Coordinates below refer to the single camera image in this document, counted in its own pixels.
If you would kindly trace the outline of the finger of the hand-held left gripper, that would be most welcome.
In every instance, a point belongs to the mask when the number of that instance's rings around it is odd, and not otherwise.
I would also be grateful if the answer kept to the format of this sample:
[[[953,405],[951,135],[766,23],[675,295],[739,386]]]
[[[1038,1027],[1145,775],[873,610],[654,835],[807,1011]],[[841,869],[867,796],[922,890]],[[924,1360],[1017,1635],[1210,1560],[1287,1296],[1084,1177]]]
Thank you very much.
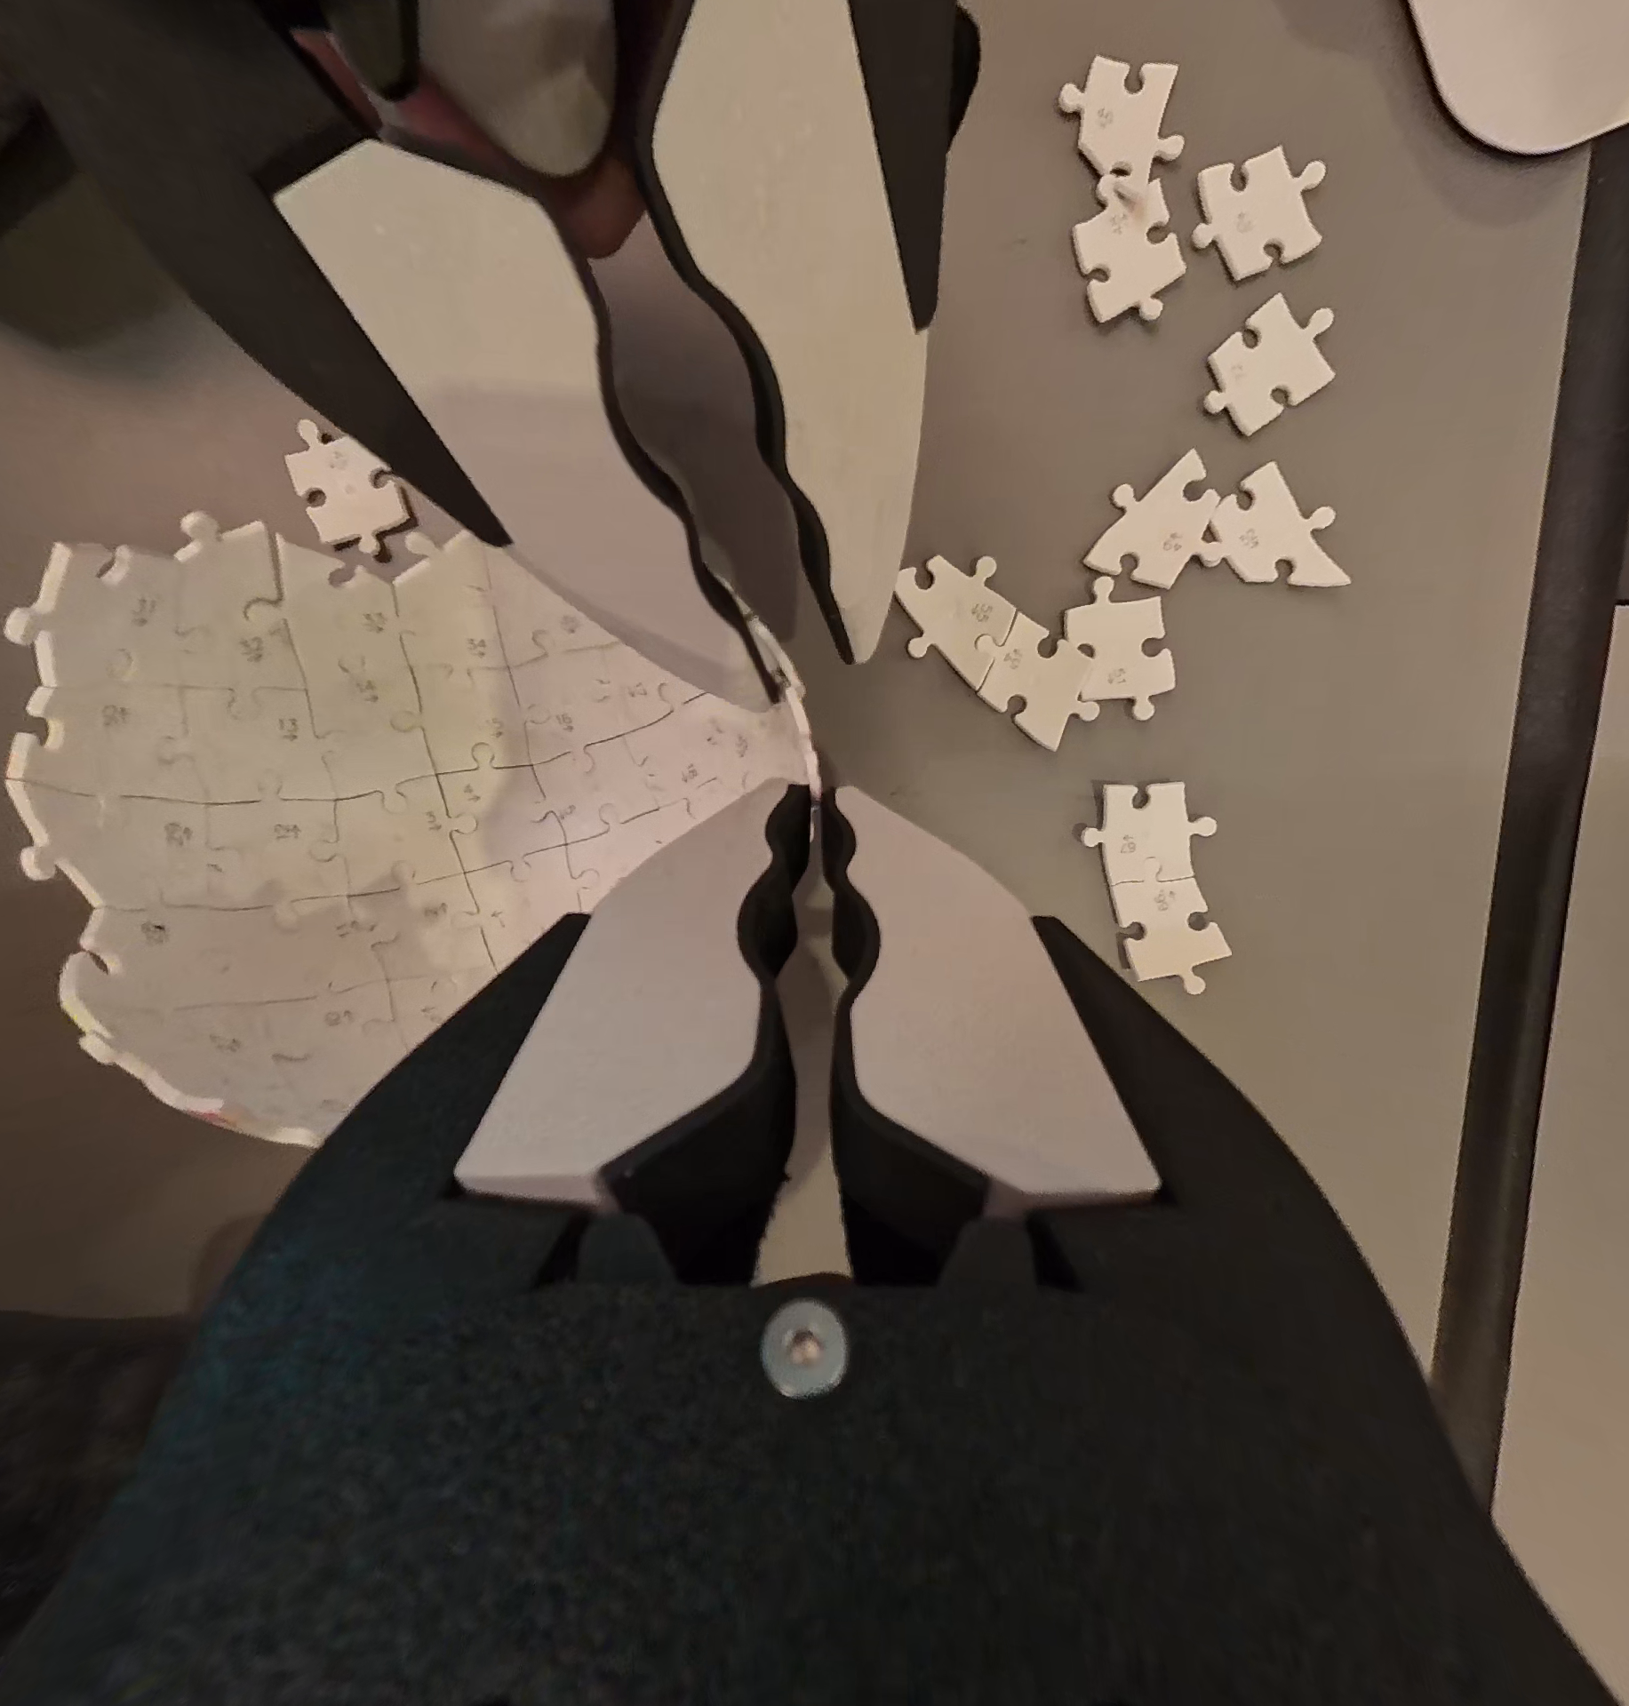
[[[549,213],[378,139],[279,188],[275,212],[510,553],[643,658],[766,709],[773,679],[688,503],[618,412],[608,313]]]
[[[953,2],[666,4],[634,169],[728,331],[803,579],[848,665],[903,565],[947,160],[979,37]]]

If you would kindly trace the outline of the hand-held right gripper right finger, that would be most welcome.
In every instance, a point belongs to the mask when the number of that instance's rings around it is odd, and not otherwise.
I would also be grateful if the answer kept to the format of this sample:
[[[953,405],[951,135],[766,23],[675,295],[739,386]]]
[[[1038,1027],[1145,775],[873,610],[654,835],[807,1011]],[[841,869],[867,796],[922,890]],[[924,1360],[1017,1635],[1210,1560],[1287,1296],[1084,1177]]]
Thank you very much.
[[[853,786],[823,800],[823,857],[848,1203],[881,1225],[969,1225],[1152,1198],[1159,1171],[1027,910]]]

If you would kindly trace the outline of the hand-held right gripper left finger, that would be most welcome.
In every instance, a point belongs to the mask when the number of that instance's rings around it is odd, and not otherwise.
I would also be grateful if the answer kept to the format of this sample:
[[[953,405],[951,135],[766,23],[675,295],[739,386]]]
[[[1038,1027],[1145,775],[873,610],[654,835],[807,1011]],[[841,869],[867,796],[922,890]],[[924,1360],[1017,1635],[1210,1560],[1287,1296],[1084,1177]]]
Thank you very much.
[[[478,1196],[720,1225],[769,1205],[794,1132],[778,979],[810,791],[766,780],[586,915],[455,1182]]]

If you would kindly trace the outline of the partly built white puzzle ball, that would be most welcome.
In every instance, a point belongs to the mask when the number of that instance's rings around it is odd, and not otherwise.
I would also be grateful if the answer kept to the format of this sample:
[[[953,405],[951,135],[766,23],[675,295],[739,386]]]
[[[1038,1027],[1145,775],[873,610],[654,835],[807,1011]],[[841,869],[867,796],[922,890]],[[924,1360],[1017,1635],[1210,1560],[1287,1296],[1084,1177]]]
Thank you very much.
[[[54,544],[6,794],[90,919],[81,1049],[252,1137],[318,1145],[551,924],[773,780],[800,700],[734,707],[508,553],[412,533],[341,571],[263,523],[168,556]]]

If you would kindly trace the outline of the puzzle pieces group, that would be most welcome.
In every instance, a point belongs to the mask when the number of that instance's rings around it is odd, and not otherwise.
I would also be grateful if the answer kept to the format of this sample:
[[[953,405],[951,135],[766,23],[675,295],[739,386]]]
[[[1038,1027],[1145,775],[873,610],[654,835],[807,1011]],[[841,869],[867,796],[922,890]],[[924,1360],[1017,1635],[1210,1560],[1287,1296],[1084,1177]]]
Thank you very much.
[[[1070,245],[1100,329],[1122,318],[1154,325],[1187,270],[1157,176],[1184,149],[1164,128],[1175,75],[1166,61],[1129,66],[1098,53],[1057,94],[1093,180],[1093,212],[1072,226]],[[1214,249],[1235,286],[1305,261],[1322,240],[1306,197],[1326,172],[1317,158],[1294,165],[1280,144],[1203,167],[1187,245]],[[1262,300],[1207,356],[1203,414],[1250,439],[1310,402],[1335,379],[1321,348],[1333,324],[1328,308],[1298,316],[1282,292]],[[908,654],[937,652],[983,704],[1050,754],[1072,722],[1090,722],[1100,707],[1139,722],[1154,716],[1175,686],[1162,594],[1187,565],[1228,567],[1244,587],[1349,587],[1319,539],[1333,508],[1303,508],[1274,460],[1218,492],[1205,459],[1187,448],[1150,487],[1116,485],[1111,503],[1114,517],[1081,558],[1091,588],[1063,610],[1054,643],[995,592],[992,558],[961,567],[931,556],[896,579],[896,603],[915,626]],[[1194,842],[1214,835],[1214,821],[1191,814],[1178,780],[1106,782],[1098,814],[1079,839],[1100,855],[1127,969],[1141,983],[1203,992],[1203,969],[1230,956],[1193,869]]]

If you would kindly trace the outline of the single white puzzle piece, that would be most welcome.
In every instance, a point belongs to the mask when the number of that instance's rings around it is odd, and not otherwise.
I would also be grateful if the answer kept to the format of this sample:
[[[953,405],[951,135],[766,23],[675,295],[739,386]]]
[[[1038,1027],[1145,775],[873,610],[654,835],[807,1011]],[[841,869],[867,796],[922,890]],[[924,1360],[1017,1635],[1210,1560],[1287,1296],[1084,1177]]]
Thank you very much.
[[[412,524],[412,510],[387,464],[353,437],[296,423],[300,448],[284,459],[287,478],[319,544],[385,562],[391,537]]]

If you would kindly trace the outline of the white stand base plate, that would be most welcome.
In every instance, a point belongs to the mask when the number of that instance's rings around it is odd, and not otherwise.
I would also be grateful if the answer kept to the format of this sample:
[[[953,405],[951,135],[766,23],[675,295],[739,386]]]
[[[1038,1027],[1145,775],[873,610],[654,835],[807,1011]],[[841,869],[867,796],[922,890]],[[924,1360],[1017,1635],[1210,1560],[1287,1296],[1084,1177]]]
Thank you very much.
[[[1410,2],[1449,117],[1538,158],[1629,124],[1629,2]]]

